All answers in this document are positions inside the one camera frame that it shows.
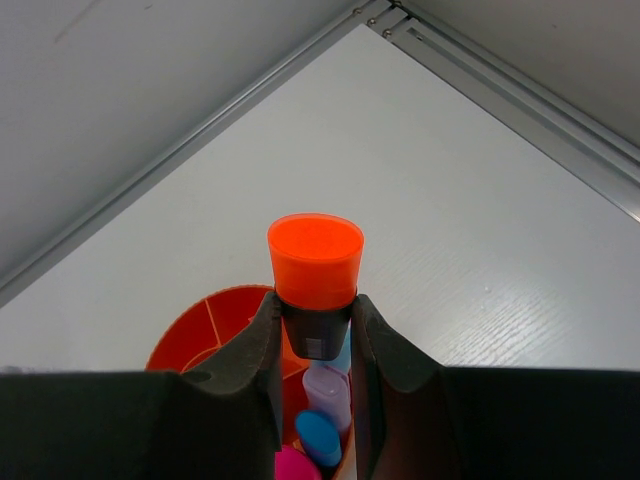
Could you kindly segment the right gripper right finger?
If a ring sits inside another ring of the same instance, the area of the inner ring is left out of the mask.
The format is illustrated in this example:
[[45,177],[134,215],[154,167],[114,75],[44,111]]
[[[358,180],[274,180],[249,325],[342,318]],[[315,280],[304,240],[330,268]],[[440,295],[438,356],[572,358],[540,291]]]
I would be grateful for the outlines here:
[[444,366],[359,296],[351,327],[361,479],[635,479],[635,371]]

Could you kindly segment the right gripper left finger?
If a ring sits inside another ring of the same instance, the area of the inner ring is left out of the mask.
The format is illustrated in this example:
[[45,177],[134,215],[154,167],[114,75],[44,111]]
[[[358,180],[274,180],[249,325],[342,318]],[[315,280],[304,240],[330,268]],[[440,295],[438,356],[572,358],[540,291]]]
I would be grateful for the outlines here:
[[281,304],[179,374],[1,378],[5,479],[270,479],[282,445]]

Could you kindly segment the pastel blue highlighter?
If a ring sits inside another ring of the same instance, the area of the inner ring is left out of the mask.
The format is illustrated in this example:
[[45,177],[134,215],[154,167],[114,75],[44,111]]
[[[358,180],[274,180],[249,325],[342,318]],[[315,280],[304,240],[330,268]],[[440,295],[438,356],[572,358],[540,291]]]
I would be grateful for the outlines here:
[[345,334],[339,355],[331,360],[328,365],[344,375],[349,373],[351,369],[351,330],[348,330]]

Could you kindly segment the pastel purple highlighter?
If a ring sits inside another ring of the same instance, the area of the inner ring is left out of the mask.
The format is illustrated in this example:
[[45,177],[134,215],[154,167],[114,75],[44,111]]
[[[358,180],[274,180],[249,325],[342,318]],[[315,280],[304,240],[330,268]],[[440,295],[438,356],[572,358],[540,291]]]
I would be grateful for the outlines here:
[[340,435],[348,432],[351,421],[349,379],[338,370],[312,364],[302,377],[309,408],[325,414]]

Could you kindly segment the pink cap black highlighter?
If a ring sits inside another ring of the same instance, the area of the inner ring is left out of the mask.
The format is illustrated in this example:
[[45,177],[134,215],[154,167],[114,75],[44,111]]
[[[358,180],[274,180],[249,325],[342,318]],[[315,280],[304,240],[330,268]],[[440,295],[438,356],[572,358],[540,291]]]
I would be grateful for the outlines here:
[[315,464],[299,450],[284,445],[275,454],[275,480],[321,480]]

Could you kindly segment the blue cap black highlighter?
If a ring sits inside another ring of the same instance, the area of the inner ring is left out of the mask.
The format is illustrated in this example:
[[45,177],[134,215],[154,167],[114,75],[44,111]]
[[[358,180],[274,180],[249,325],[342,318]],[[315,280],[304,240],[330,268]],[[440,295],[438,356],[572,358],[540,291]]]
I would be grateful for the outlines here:
[[305,453],[323,468],[334,468],[342,460],[341,438],[324,413],[303,410],[295,418],[295,430]]

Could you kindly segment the orange cap black highlighter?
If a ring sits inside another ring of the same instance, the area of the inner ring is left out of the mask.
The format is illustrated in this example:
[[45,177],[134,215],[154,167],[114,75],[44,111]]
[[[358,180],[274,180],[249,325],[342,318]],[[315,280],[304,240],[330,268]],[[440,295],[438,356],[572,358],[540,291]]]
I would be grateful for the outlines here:
[[297,213],[273,222],[267,242],[293,352],[311,360],[337,358],[357,296],[362,230],[339,216]]

